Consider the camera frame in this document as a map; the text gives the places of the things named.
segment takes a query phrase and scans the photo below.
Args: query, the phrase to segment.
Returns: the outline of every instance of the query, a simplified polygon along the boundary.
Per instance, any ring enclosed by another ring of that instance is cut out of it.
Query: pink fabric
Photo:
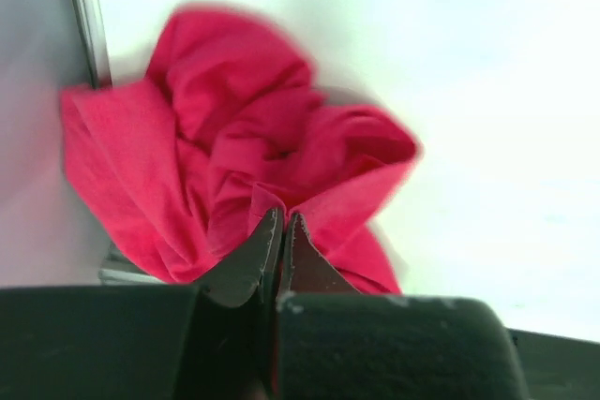
[[[323,101],[271,25],[181,10],[141,80],[62,94],[67,177],[123,253],[164,281],[197,279],[278,205],[305,215],[358,289],[399,292],[366,222],[417,145],[378,108]]]

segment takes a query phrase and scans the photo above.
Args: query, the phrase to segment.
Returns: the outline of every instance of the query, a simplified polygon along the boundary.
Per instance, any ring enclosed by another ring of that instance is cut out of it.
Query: cloth fold
[[[67,178],[121,251],[164,281],[199,278],[280,206],[305,215],[358,289],[399,292],[367,222],[417,143],[374,106],[326,105],[312,74],[262,19],[179,10],[141,80],[62,93]]]

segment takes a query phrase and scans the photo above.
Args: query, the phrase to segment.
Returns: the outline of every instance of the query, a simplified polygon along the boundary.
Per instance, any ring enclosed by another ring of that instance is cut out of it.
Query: metal strip
[[[111,70],[99,0],[73,0],[73,6],[90,63],[93,84],[96,87],[110,84]]]

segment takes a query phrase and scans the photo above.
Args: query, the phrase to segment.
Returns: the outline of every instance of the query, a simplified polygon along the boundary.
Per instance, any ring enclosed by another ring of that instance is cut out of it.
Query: gray wall
[[[0,286],[96,283],[108,238],[62,172],[58,92],[88,79],[71,0],[0,18]]]

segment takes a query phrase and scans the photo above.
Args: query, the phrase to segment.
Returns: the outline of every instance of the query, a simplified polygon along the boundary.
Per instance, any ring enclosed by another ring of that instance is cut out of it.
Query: crumpled cloth
[[[176,11],[145,75],[61,95],[68,180],[136,265],[199,278],[274,206],[365,293],[399,293],[366,223],[418,145],[371,106],[329,106],[273,25],[227,9]]]

